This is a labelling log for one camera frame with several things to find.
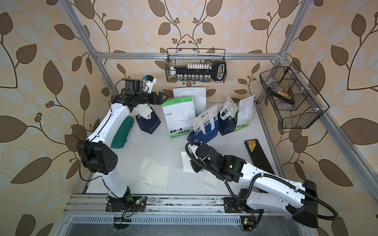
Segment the small dark navy bag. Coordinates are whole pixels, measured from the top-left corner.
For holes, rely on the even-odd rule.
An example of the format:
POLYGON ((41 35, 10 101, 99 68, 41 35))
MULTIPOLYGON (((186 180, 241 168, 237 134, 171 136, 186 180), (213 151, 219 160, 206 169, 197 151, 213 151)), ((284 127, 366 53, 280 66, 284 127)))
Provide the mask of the small dark navy bag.
POLYGON ((149 134, 153 134, 154 131, 161 124, 161 121, 158 118, 158 116, 157 116, 157 114, 156 114, 156 112, 154 110, 151 113, 151 119, 150 120, 146 120, 146 119, 140 117, 138 115, 138 113, 137 113, 137 115, 136 115, 136 121, 137 121, 137 123, 139 125, 139 128, 142 131, 147 132, 149 134))

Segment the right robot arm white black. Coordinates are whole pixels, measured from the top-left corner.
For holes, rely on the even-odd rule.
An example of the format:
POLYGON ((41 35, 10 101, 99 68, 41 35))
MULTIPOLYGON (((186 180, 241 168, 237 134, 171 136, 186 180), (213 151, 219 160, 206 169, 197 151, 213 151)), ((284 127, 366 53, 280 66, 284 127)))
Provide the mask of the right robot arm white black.
POLYGON ((200 142, 187 142, 185 151, 196 173, 208 171, 225 184, 235 201, 253 210, 281 211, 311 228, 317 228, 320 219, 339 219, 337 211, 318 198, 317 186, 312 181, 283 179, 237 156, 221 155, 200 142))

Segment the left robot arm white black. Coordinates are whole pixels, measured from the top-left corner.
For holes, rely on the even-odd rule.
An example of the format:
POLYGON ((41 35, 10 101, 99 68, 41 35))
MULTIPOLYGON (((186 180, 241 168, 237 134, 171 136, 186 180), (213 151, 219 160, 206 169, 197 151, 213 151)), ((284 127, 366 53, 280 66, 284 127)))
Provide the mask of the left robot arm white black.
POLYGON ((111 100, 109 112, 100 125, 76 144, 82 166, 102 179, 112 198, 125 198, 128 191, 116 170, 118 156, 113 150, 124 147, 134 123, 148 134, 161 123, 151 105, 161 105, 169 96, 152 91, 156 82, 151 75, 143 80, 126 79, 125 87, 111 100))

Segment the green white cool tea bag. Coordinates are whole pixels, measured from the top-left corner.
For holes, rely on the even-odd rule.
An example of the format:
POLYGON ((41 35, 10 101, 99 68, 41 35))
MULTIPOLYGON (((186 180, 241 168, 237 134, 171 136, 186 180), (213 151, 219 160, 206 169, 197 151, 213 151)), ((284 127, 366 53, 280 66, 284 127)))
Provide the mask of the green white cool tea bag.
POLYGON ((162 104, 162 110, 170 138, 189 135, 193 131, 195 106, 192 96, 168 100, 162 104))

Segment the white flat bag back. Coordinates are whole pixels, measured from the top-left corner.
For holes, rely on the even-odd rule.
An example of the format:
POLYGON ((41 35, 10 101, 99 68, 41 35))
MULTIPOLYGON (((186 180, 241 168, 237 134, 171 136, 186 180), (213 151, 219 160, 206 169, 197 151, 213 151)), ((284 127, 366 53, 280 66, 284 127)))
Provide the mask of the white flat bag back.
POLYGON ((202 87, 188 87, 188 88, 174 88, 174 98, 193 97, 195 114, 198 117, 206 110, 206 88, 202 87))

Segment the dark navy bag right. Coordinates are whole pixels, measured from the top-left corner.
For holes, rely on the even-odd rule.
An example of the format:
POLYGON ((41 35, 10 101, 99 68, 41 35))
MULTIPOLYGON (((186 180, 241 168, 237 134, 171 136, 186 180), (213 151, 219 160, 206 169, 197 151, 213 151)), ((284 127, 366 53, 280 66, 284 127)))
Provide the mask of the dark navy bag right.
POLYGON ((237 105, 229 96, 227 96, 223 106, 218 112, 218 130, 222 136, 235 131, 235 116, 237 111, 237 105))

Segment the green plastic tool case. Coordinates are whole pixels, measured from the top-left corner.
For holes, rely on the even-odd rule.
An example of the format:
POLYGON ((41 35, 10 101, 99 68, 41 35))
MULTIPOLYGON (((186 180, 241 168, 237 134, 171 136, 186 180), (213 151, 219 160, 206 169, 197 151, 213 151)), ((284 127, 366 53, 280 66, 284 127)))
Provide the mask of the green plastic tool case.
POLYGON ((111 148, 121 149, 124 147, 125 143, 127 142, 128 135, 133 127, 133 124, 133 117, 127 116, 124 119, 112 140, 111 148))

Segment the black yellow-labelled device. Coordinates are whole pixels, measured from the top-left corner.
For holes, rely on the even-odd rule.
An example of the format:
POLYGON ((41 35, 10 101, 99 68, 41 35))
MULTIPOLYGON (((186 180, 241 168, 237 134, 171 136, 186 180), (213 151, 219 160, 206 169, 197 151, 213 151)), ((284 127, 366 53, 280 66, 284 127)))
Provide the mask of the black yellow-labelled device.
POLYGON ((268 173, 275 174, 257 139, 247 140, 244 144, 254 166, 268 173))

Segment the white green bag right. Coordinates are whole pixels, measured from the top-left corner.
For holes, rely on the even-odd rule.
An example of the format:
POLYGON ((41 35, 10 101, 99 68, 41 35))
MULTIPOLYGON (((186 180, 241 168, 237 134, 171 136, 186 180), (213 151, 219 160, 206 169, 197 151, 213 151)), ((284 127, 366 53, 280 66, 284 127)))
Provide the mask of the white green bag right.
POLYGON ((235 116, 236 127, 235 131, 249 126, 254 107, 255 96, 251 95, 245 99, 240 100, 237 115, 235 116))

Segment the black socket set holder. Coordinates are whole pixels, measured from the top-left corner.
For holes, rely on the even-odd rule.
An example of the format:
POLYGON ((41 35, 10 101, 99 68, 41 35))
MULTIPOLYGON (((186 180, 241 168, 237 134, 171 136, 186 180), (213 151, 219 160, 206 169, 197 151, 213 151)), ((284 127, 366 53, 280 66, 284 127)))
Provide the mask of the black socket set holder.
POLYGON ((226 62, 209 61, 203 64, 187 64, 181 66, 172 66, 170 68, 172 75, 177 75, 184 81, 223 81, 226 77, 226 62))

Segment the object in right basket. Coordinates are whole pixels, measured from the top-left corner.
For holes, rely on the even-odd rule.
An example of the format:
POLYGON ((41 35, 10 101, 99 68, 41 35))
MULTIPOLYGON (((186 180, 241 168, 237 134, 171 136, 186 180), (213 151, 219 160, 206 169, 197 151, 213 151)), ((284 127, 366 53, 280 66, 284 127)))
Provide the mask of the object in right basket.
POLYGON ((272 87, 267 87, 268 94, 273 98, 273 101, 275 101, 278 105, 294 105, 295 101, 288 93, 276 90, 272 87))

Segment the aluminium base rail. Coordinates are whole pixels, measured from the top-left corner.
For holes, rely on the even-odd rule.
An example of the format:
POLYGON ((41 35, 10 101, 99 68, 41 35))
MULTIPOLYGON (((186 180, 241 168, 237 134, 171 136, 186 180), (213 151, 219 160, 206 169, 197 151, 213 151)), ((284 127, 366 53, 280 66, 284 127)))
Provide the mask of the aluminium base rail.
MULTIPOLYGON (((247 215, 246 212, 225 212, 223 195, 147 195, 135 214, 163 215, 247 215)), ((121 214, 112 210, 106 194, 75 194, 65 206, 64 214, 121 214)))

